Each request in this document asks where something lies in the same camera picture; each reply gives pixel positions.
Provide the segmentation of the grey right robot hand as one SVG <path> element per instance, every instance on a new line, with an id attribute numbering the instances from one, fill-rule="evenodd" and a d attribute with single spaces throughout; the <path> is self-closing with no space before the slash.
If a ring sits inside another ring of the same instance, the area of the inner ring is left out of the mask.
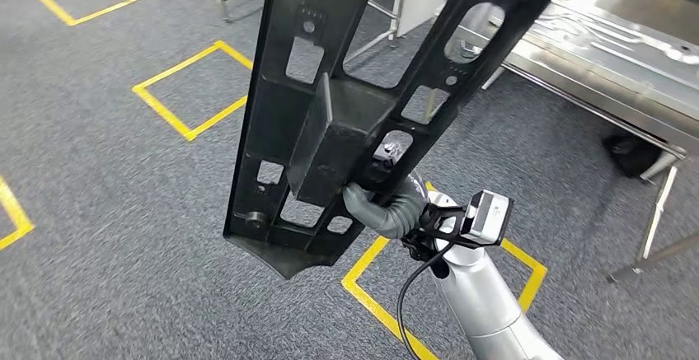
<path id="1" fill-rule="evenodd" d="M 385 179 L 402 156 L 404 147 L 396 140 L 384 141 L 373 153 L 368 174 L 374 179 Z M 357 183 L 348 183 L 342 189 L 342 198 L 349 214 L 379 236 L 397 239 L 406 234 L 406 214 L 396 202 L 388 207 L 372 201 L 374 193 Z"/>

